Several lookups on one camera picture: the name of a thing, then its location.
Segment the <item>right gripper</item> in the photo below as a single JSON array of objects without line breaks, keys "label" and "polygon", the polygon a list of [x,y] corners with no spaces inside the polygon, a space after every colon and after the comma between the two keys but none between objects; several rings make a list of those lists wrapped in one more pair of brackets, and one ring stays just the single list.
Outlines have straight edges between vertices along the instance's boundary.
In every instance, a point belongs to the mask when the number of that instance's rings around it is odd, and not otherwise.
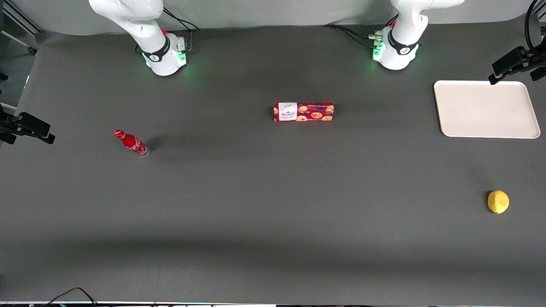
[{"label": "right gripper", "polygon": [[18,120],[0,120],[0,140],[13,145],[16,136],[12,133],[18,133],[20,136],[31,136],[53,145],[56,136],[49,132],[50,128],[50,124],[29,113],[21,112],[18,115]]}]

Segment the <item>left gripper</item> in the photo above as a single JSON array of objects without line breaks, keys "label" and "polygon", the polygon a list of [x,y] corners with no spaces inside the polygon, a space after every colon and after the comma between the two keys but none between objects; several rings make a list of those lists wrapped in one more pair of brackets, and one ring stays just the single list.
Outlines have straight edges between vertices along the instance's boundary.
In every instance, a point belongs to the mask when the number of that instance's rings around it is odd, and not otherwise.
[{"label": "left gripper", "polygon": [[538,81],[546,76],[546,60],[544,54],[535,54],[522,46],[514,48],[492,64],[493,74],[489,75],[491,85],[496,85],[505,77],[517,72],[530,72],[531,80]]}]

